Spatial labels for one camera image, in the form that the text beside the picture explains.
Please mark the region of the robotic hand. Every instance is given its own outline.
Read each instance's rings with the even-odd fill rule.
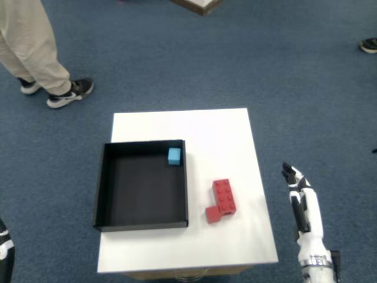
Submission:
[[[322,242],[323,226],[317,194],[304,175],[293,166],[283,163],[282,173],[288,183],[289,199],[297,224],[298,258],[303,282],[340,283],[339,253],[332,254]]]
[[[0,283],[10,283],[14,258],[14,244],[6,226],[0,219]]]

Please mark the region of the black sneaker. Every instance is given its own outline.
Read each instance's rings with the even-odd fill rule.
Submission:
[[[29,83],[21,78],[17,78],[17,79],[21,83],[21,92],[23,94],[30,95],[30,94],[36,93],[37,90],[41,88],[41,86],[36,81]]]
[[[362,51],[369,54],[377,53],[377,38],[368,38],[360,42],[360,48]]]
[[[93,80],[90,78],[83,78],[82,80],[71,81],[71,90],[61,96],[55,96],[53,94],[48,95],[47,105],[51,108],[60,108],[67,104],[76,101],[83,100],[88,96],[94,87]]]

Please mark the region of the blue cube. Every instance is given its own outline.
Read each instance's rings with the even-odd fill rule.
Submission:
[[[175,147],[169,148],[167,160],[169,161],[169,165],[179,165],[181,163],[181,149]]]

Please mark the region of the red block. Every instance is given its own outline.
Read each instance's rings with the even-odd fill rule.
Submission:
[[[221,219],[221,214],[217,205],[206,208],[206,215],[208,223],[217,222]]]
[[[213,181],[212,188],[216,198],[216,203],[220,210],[220,214],[234,214],[236,212],[236,204],[234,203],[229,179]]]

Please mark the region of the table top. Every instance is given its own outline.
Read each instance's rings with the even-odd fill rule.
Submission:
[[[247,109],[116,113],[112,142],[186,141],[188,227],[101,233],[98,272],[277,262]],[[212,181],[229,179],[237,212],[208,224]]]

